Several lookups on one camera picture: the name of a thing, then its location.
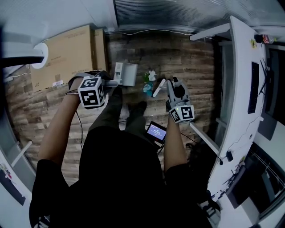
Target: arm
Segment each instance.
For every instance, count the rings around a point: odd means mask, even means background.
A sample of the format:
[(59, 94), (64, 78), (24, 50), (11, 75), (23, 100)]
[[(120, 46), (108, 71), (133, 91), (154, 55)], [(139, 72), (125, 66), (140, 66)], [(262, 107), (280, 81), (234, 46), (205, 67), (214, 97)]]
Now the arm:
[(187, 156), (181, 139), (179, 124), (176, 124), (169, 115), (164, 145), (164, 172), (170, 167), (186, 163)]
[[(77, 89), (81, 81), (82, 78), (75, 79), (70, 90)], [(61, 166), (66, 150), (71, 121), (79, 103), (79, 96), (67, 95), (64, 97), (41, 142), (39, 160), (52, 160)]]

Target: leg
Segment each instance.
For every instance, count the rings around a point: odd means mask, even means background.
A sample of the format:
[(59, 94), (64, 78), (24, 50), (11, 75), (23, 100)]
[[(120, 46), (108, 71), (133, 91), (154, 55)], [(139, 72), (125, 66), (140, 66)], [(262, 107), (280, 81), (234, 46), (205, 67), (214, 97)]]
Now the leg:
[(143, 113), (147, 107), (146, 102), (141, 102), (138, 104), (137, 108), (130, 112), (130, 117), (126, 122), (126, 132), (134, 134), (148, 142), (150, 142), (145, 136), (146, 132), (146, 119)]
[(122, 109), (122, 89), (116, 88), (108, 100), (108, 104), (94, 123), (89, 131), (99, 126), (109, 126), (119, 129), (119, 117)]

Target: small screen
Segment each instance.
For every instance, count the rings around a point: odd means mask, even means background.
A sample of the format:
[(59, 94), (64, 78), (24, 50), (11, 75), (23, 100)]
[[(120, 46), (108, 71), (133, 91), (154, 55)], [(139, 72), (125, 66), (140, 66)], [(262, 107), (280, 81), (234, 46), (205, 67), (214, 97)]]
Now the small screen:
[(156, 138), (163, 140), (166, 131), (158, 128), (157, 126), (151, 125), (147, 131), (150, 135), (155, 136)]

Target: black shirt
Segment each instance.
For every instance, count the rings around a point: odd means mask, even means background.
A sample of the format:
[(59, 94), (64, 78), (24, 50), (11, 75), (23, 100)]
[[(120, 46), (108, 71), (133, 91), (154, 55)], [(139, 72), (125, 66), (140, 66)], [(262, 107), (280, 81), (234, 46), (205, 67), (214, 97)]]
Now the black shirt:
[(50, 227), (141, 224), (177, 220), (210, 224), (192, 194), (188, 165), (168, 169), (164, 184), (156, 149), (109, 127), (91, 130), (84, 143), (79, 180), (68, 187), (61, 168), (40, 160), (30, 222), (50, 216)]

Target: person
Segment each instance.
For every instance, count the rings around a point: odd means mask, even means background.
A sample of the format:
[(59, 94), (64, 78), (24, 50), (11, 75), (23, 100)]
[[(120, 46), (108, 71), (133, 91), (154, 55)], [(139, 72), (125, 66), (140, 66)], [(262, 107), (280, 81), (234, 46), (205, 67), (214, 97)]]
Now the person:
[[(81, 80), (76, 78), (70, 91), (77, 89)], [(125, 130), (118, 127), (121, 88), (113, 91), (89, 128), (80, 158), (79, 180), (69, 187), (61, 165), (79, 104), (77, 95), (66, 95), (41, 142), (29, 210), (32, 227), (134, 225), (170, 220), (211, 227), (206, 212), (195, 200), (179, 125), (168, 118), (164, 181), (157, 150), (144, 135), (147, 103), (140, 102), (130, 111)]]

